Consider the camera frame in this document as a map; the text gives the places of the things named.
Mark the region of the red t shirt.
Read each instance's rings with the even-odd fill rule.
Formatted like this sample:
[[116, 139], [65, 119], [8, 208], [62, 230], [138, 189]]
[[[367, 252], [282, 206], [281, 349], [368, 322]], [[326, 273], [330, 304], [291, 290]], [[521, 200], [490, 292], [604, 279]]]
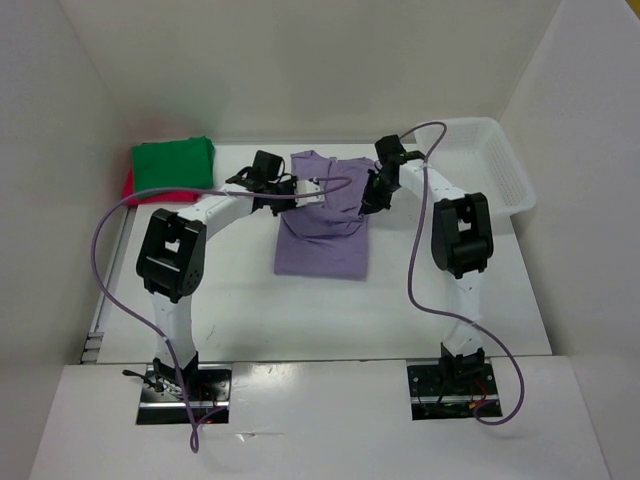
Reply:
[[[129, 197], [134, 194], [134, 175], [133, 169], [130, 168], [126, 180], [124, 182], [121, 197]], [[158, 193], [153, 195], [138, 195], [129, 199], [125, 205], [128, 207], [135, 207], [143, 204], [155, 204], [155, 203], [193, 203], [199, 198], [196, 193], [189, 193], [183, 191], [171, 191], [166, 193]]]

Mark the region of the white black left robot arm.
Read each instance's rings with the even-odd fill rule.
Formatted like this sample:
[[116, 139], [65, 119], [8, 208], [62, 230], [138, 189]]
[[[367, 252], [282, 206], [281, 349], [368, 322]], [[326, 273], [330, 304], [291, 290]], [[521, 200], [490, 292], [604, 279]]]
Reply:
[[153, 323], [161, 331], [154, 373], [176, 399], [192, 397], [199, 387], [192, 296], [204, 277], [208, 240], [261, 208], [275, 215], [296, 208], [298, 202], [291, 198], [296, 192], [297, 178], [285, 178], [284, 159], [259, 150], [253, 164], [229, 178], [217, 194], [151, 215], [136, 273], [151, 295]]

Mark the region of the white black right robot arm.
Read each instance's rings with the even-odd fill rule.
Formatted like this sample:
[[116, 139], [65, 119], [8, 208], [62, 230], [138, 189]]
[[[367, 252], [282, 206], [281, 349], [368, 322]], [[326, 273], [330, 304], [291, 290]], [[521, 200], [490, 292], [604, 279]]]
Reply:
[[[400, 189], [413, 193], [421, 202], [407, 273], [408, 298], [424, 313], [455, 321], [440, 344], [439, 394], [462, 392], [484, 369], [480, 284], [494, 254], [486, 196], [459, 189], [429, 164], [430, 155], [443, 139], [437, 137], [425, 153], [406, 150], [397, 134], [378, 140], [375, 143], [378, 164], [368, 173], [360, 208], [362, 215], [388, 210], [393, 195]], [[422, 305], [415, 295], [415, 267], [424, 233], [429, 234], [434, 264], [451, 282], [447, 288], [451, 306], [446, 310]]]

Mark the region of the lavender t shirt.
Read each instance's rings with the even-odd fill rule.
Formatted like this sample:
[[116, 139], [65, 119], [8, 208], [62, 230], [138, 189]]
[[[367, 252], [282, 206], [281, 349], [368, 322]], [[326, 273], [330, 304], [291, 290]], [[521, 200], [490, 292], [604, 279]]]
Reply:
[[369, 171], [366, 157], [338, 160], [313, 150], [291, 155], [299, 179], [351, 179], [343, 189], [280, 215], [273, 271], [276, 275], [364, 280], [368, 274], [368, 218], [359, 213]]

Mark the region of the green t shirt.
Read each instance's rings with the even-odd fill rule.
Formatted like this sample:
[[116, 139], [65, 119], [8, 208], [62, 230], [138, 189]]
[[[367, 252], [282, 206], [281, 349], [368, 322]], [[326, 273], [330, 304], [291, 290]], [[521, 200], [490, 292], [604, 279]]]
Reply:
[[215, 147], [207, 137], [144, 143], [131, 150], [133, 191], [214, 185]]

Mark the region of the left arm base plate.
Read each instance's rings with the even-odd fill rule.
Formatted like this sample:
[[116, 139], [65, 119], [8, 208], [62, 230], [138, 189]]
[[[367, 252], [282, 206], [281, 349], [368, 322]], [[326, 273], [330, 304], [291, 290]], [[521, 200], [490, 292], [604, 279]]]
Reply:
[[[184, 425], [189, 423], [179, 386], [154, 372], [147, 365], [136, 417], [141, 426]], [[227, 424], [231, 397], [230, 365], [203, 364], [195, 379], [187, 382], [194, 419], [205, 424]]]

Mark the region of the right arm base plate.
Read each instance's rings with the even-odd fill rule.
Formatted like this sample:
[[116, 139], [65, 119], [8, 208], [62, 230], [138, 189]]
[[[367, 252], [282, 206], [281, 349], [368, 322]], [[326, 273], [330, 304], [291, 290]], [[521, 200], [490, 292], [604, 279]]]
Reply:
[[412, 419], [451, 420], [474, 417], [499, 418], [502, 409], [492, 365], [470, 379], [445, 380], [436, 360], [409, 362], [406, 366]]

